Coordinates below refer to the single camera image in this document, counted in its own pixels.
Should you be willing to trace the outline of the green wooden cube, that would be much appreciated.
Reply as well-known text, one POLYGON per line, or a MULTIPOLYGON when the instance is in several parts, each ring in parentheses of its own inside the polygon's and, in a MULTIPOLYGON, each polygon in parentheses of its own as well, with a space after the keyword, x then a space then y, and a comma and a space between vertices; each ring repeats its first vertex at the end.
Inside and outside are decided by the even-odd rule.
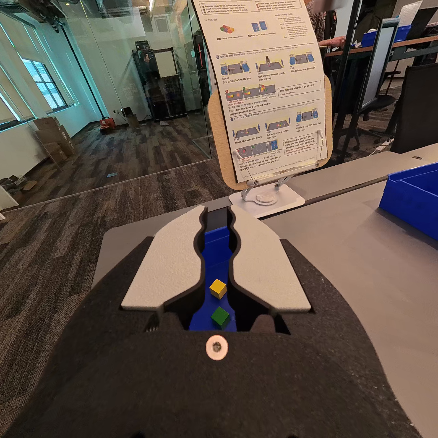
POLYGON ((211 321, 215 328, 220 330, 225 330, 231 321, 229 312, 218 306, 216 310, 211 315, 211 321))

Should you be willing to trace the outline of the printed instruction sheet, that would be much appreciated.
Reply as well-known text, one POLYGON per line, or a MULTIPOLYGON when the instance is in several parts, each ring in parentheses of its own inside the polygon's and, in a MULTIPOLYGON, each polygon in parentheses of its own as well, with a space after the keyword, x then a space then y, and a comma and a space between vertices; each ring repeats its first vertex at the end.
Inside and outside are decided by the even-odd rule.
POLYGON ((236 181, 330 157, 326 78, 298 0, 192 1, 217 81, 236 181))

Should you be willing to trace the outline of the black computer monitor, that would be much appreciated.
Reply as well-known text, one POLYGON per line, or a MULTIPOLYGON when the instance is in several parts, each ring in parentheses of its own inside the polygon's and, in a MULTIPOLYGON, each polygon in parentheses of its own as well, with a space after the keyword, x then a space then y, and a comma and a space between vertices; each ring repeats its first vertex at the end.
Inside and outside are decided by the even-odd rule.
POLYGON ((399 18, 383 19, 377 29, 374 48, 371 52, 370 62, 358 103, 359 113, 368 108, 377 99, 399 21, 399 18))

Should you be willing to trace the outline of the blue plastic storage bin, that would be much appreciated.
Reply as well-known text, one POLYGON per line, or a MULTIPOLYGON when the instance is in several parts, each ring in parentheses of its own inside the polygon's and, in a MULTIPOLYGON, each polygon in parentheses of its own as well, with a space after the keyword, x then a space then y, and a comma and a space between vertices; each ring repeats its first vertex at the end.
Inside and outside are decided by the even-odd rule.
POLYGON ((437 162, 389 174, 379 207, 437 240, 437 162))
POLYGON ((228 295, 224 294, 219 299, 210 291, 210 286, 216 280, 227 286, 231 255, 229 230, 226 226, 205 233, 205 248, 202 252, 205 260, 205 300, 191 319, 190 331, 237 331, 235 312, 228 303, 228 295), (211 318, 219 307, 229 314, 226 326, 220 326, 211 318))

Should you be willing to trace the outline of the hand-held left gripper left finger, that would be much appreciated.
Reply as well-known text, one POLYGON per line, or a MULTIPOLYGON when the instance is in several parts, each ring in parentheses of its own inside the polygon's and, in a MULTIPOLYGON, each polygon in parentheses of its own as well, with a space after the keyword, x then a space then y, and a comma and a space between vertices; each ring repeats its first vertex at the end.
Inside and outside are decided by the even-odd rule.
POLYGON ((207 207, 200 205, 162 227, 121 302, 124 310, 175 313, 184 329, 205 301, 207 207))

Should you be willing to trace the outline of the glass window white frame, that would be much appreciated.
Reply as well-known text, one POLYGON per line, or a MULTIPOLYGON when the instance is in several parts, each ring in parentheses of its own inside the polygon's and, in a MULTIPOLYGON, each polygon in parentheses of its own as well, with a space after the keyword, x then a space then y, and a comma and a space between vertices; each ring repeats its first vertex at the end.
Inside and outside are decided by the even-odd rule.
POLYGON ((0 131, 36 119, 35 113, 6 68, 0 65, 0 131))

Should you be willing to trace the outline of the wooden top desk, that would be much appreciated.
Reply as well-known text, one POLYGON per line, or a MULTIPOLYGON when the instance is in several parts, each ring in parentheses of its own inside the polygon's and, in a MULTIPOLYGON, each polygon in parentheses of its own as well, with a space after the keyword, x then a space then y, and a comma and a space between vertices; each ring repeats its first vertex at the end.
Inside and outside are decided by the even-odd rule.
MULTIPOLYGON (((402 42, 395 42, 391 48, 389 62, 425 56, 438 52, 438 36, 428 36, 402 42)), ((351 49, 348 60, 361 59, 370 56, 373 46, 351 49)))

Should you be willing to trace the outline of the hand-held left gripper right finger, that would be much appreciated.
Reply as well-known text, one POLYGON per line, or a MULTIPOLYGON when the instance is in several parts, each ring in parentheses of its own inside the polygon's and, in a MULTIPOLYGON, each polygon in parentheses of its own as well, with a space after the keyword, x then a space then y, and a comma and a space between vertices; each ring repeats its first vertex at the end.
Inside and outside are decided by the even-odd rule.
POLYGON ((284 315, 307 314, 312 306, 280 237, 243 209, 227 208, 231 258, 228 303, 237 331, 250 331, 256 319, 268 315, 273 328, 286 331, 284 315))

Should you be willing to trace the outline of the black office chair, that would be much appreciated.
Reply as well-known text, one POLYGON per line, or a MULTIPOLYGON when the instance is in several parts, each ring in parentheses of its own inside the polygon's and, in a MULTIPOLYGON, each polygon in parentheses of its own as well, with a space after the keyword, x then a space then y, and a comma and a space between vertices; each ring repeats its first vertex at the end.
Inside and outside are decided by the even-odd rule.
POLYGON ((409 67, 396 109, 390 151, 398 154, 438 141, 438 64, 409 67))

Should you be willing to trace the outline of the dark framed glass window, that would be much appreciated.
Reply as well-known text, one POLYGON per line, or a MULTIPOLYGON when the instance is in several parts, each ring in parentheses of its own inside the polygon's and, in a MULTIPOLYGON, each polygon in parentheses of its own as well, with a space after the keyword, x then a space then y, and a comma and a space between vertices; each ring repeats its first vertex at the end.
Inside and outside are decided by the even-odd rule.
POLYGON ((71 106, 44 63, 26 58, 21 58, 21 61, 50 106, 51 112, 61 111, 71 106))

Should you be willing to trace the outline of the stacked cardboard boxes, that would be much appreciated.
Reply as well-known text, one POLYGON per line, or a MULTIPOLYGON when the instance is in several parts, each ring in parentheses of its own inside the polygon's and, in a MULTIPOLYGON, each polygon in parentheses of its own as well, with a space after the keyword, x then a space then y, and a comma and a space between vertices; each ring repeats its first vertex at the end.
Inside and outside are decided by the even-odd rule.
POLYGON ((38 118, 32 122, 36 127, 36 137, 54 163, 75 155, 73 141, 56 117, 38 118))

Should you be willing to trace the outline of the black metal shelf rack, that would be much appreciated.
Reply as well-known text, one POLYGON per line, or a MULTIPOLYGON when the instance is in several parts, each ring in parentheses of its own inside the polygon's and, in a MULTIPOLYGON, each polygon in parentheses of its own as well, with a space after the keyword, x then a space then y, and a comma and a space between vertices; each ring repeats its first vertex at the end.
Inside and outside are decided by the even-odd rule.
POLYGON ((154 50, 147 40, 136 41, 132 57, 152 119, 165 122, 187 116, 173 47, 154 50))

